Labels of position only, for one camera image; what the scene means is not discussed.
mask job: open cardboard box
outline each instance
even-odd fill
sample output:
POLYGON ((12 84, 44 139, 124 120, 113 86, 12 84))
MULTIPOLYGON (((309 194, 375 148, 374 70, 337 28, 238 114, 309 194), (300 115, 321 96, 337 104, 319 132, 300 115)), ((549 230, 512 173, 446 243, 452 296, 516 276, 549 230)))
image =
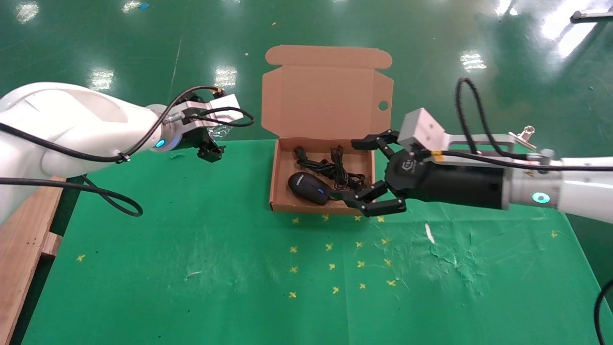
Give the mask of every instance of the open cardboard box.
MULTIPOLYGON (((287 180, 298 171, 313 173, 296 164, 297 146, 310 160, 330 161, 330 149, 341 145, 345 170, 364 174, 367 184, 375 181, 374 152, 354 150, 351 139, 390 128, 394 81, 375 69, 391 66, 392 57, 373 48, 279 45, 266 53, 266 61, 281 66, 262 78, 262 126, 279 136, 270 208, 360 215, 343 201, 319 206, 301 200, 292 194, 287 180)), ((333 187, 331 180, 318 177, 333 187)))

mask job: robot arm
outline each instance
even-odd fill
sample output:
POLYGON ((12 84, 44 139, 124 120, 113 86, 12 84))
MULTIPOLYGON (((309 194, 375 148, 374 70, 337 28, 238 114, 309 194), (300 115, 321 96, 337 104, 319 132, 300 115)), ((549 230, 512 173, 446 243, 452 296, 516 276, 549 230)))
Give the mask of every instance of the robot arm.
MULTIPOLYGON (((494 138, 507 152, 513 151, 513 135, 494 138)), ((490 144, 486 135, 473 139, 477 145, 490 144)), ((613 223, 613 157, 553 160, 553 151, 546 149, 528 154, 528 161, 483 151, 479 156, 484 161, 479 161, 466 158, 470 157, 466 151, 452 149, 465 144, 465 136, 447 134, 425 109, 415 110, 405 115, 399 132, 389 130, 352 141, 355 149, 382 151, 389 163, 384 179, 371 188, 338 192, 336 197, 367 217, 403 212, 405 199, 410 198, 493 209, 508 209, 510 204, 548 207, 613 223), (404 149, 394 152, 392 143, 404 149), (424 158, 424 151, 430 155, 424 158), (583 167, 603 168, 574 170, 583 167), (394 199, 371 203, 388 191, 394 199)))
MULTIPOLYGON (((144 143, 131 155, 144 150, 167 152, 194 147, 198 157, 219 160, 224 147, 211 139, 207 127, 239 120, 247 113, 238 108, 234 95, 226 95, 219 88, 206 88, 213 90, 213 100, 205 102, 193 91, 183 93, 171 104, 159 126, 155 124, 167 108, 160 104, 140 107, 64 83, 34 83, 17 88, 0 99, 0 178, 47 180, 51 176, 88 174, 113 162, 129 161, 130 156, 122 152, 129 152, 142 139, 144 143), (108 159, 72 157, 21 138, 28 135, 108 159)), ((0 224, 35 189, 36 186, 0 181, 0 224)))

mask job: black computer mouse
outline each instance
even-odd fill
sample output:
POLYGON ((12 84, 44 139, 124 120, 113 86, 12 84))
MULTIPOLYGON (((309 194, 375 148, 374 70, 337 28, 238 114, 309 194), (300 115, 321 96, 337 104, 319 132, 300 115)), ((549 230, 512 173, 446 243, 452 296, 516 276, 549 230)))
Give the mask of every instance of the black computer mouse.
POLYGON ((324 181, 307 172, 293 174, 287 183, 295 196, 322 206, 328 202, 332 190, 324 181))

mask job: wooden pallet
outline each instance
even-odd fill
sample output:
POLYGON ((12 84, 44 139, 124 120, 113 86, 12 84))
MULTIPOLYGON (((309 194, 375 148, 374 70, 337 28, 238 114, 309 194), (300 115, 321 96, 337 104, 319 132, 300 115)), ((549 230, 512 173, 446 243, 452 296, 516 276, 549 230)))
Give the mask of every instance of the wooden pallet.
POLYGON ((13 335, 40 256, 58 252, 62 237, 49 228, 61 193, 39 188, 0 226, 0 344, 13 335))

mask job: box lid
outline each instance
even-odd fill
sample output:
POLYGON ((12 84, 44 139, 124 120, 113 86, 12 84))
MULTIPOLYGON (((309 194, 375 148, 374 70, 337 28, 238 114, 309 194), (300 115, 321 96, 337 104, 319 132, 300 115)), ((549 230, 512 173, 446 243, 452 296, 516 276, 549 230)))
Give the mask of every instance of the box lid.
POLYGON ((278 45, 262 78, 262 126, 279 137, 357 139, 388 130, 394 81, 373 48, 278 45))

